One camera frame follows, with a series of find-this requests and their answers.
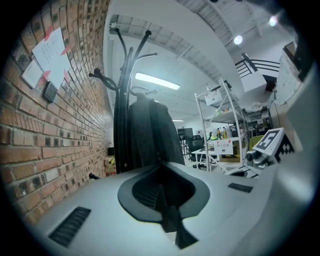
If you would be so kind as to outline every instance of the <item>bottle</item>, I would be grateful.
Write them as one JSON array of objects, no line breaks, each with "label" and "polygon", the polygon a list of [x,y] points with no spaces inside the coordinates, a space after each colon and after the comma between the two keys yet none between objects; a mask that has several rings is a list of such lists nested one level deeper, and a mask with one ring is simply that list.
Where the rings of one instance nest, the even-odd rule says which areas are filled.
[{"label": "bottle", "polygon": [[219,128],[218,128],[216,136],[218,137],[218,140],[221,140],[221,132],[220,132]]},{"label": "bottle", "polygon": [[227,139],[227,138],[228,138],[228,136],[227,136],[227,130],[226,130],[225,127],[223,127],[223,138],[224,138],[224,139]]}]

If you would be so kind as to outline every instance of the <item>fluorescent light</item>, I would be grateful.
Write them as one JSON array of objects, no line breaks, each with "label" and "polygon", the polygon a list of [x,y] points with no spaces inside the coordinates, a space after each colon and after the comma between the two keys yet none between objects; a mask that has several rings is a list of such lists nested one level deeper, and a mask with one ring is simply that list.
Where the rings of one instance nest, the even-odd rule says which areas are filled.
[{"label": "fluorescent light", "polygon": [[278,23],[278,19],[276,16],[272,16],[270,19],[269,19],[269,24],[271,27],[274,27],[275,25],[277,25]]},{"label": "fluorescent light", "polygon": [[156,85],[160,85],[160,86],[165,86],[174,90],[178,90],[180,88],[180,85],[177,85],[175,83],[172,82],[168,82],[166,80],[162,80],[160,78],[151,76],[151,75],[147,75],[147,74],[142,74],[142,73],[136,73],[135,74],[135,79],[137,80],[141,80],[141,81],[146,81],[149,83],[153,83]]},{"label": "fluorescent light", "polygon": [[237,35],[233,42],[236,44],[236,45],[240,45],[242,43],[242,36],[241,35]]}]

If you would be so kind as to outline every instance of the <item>cardboard box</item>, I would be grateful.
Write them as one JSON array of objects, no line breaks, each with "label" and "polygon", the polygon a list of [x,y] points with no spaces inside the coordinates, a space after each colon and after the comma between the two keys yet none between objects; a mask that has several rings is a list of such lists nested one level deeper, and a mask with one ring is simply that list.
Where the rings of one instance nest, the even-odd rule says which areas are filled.
[{"label": "cardboard box", "polygon": [[108,156],[103,160],[106,176],[117,174],[116,161],[114,156]]}]

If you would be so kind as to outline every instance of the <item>brick wall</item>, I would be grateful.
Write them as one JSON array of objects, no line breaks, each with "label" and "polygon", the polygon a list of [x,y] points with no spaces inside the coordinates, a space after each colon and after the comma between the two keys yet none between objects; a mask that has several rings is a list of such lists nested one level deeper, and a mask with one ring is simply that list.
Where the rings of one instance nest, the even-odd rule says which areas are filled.
[{"label": "brick wall", "polygon": [[[113,117],[106,88],[88,73],[103,69],[103,37],[109,0],[48,2],[21,32],[1,78],[1,177],[16,209],[36,223],[54,204],[105,176],[103,159]],[[71,63],[66,79],[47,103],[44,82],[31,89],[21,78],[32,49],[61,27]]]}]

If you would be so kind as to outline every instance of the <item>vent grille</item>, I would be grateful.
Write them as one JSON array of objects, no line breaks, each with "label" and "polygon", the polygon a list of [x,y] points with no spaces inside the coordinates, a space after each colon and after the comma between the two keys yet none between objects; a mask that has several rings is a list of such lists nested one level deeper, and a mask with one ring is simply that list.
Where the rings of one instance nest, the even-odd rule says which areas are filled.
[{"label": "vent grille", "polygon": [[49,238],[63,247],[68,247],[89,216],[91,210],[77,207],[68,217],[49,235]]}]

